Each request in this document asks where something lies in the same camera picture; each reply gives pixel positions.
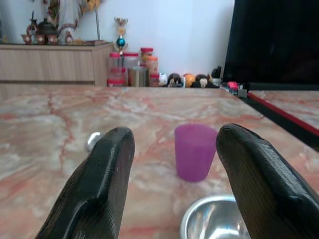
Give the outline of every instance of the wooden cabinet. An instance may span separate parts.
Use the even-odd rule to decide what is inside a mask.
[[[0,44],[0,101],[27,90],[28,84],[106,86],[107,59],[112,50],[112,43],[98,46]]]

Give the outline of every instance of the purple cup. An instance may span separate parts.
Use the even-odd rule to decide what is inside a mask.
[[[185,124],[175,129],[176,170],[189,182],[204,180],[216,153],[218,132],[201,124]]]

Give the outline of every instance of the marble table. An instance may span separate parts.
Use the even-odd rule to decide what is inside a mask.
[[[131,128],[136,141],[119,238],[179,238],[180,220],[192,202],[231,194],[218,155],[205,181],[177,177],[173,130],[187,122],[252,129],[319,192],[318,153],[225,91],[34,87],[0,105],[0,238],[34,238],[86,158],[87,137],[118,126]]]
[[[318,91],[250,91],[248,96],[319,136]]]

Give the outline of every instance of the red edge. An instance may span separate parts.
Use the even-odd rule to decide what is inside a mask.
[[[292,122],[298,124],[300,127],[304,128],[305,130],[310,131],[311,133],[313,133],[316,136],[319,136],[319,130],[314,128],[310,124],[307,124],[306,122],[301,121],[300,119],[298,119],[298,118],[294,117],[293,115],[283,111],[282,109],[272,105],[271,103],[265,101],[264,99],[259,98],[258,96],[255,96],[253,93],[249,92],[248,96],[249,96],[249,98],[251,98],[251,99],[263,104],[264,106],[270,108],[274,112],[276,112],[276,113],[282,115],[283,117],[291,120]]]

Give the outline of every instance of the television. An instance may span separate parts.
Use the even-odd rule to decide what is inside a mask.
[[[319,0],[235,0],[223,82],[319,83]]]

